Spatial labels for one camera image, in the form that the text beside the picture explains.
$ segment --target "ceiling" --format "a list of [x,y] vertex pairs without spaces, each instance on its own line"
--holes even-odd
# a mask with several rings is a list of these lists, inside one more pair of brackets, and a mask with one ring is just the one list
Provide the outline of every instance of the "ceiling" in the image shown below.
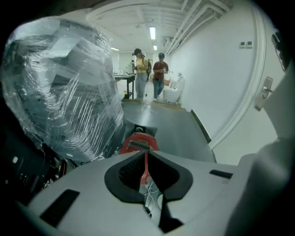
[[[202,12],[208,3],[215,10]],[[92,7],[86,19],[109,36],[112,47],[121,52],[135,48],[153,52],[153,45],[157,45],[158,52],[166,52],[170,46],[172,53],[204,19],[216,20],[231,7],[232,0],[109,0]],[[156,40],[151,40],[149,27],[156,28]]]

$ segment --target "red shirt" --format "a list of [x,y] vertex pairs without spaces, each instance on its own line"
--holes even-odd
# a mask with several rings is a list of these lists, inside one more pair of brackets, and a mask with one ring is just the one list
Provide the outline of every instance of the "red shirt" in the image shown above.
[[[169,68],[168,68],[168,64],[166,63],[166,62],[163,62],[162,64],[160,63],[160,62],[156,62],[154,65],[153,65],[153,70],[161,70],[161,69],[164,69],[164,68],[166,68],[166,71],[168,71],[169,70]],[[162,74],[162,73],[155,73],[154,75],[153,75],[153,77],[155,78],[155,79],[164,79],[164,74]]]

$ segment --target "cap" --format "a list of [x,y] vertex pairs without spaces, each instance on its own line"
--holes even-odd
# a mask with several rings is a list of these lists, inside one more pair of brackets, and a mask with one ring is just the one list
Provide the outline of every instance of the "cap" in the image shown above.
[[137,55],[137,54],[139,54],[139,53],[141,53],[141,52],[142,52],[142,51],[141,51],[139,48],[137,48],[137,49],[134,50],[132,56]]
[[159,53],[159,58],[165,58],[165,54],[164,53]]

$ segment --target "yellow shirt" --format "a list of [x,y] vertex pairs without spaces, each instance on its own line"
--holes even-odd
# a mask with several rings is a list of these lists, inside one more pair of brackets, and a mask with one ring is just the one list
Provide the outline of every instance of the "yellow shirt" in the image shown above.
[[[143,62],[144,62],[146,65],[148,65],[148,59],[147,59],[146,57],[143,58]],[[136,59],[136,66],[138,66],[138,65],[139,65],[140,67],[139,67],[139,70],[136,71],[137,73],[142,74],[142,73],[146,73],[146,72],[147,72],[147,70],[144,69],[144,65],[142,64],[142,58],[140,58],[140,59],[137,58],[137,59]]]

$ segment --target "black baseboard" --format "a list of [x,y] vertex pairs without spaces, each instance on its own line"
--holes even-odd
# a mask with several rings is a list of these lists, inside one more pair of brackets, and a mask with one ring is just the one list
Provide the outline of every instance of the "black baseboard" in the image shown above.
[[210,142],[211,142],[211,138],[210,138],[209,134],[207,133],[205,127],[203,126],[202,122],[200,121],[200,119],[197,117],[196,113],[195,113],[193,110],[191,110],[190,113],[193,114],[193,116],[194,116],[196,122],[198,123],[198,126],[200,127],[200,129],[201,129],[201,131],[202,131],[204,137],[205,137],[206,140],[207,140],[207,143],[210,143]]

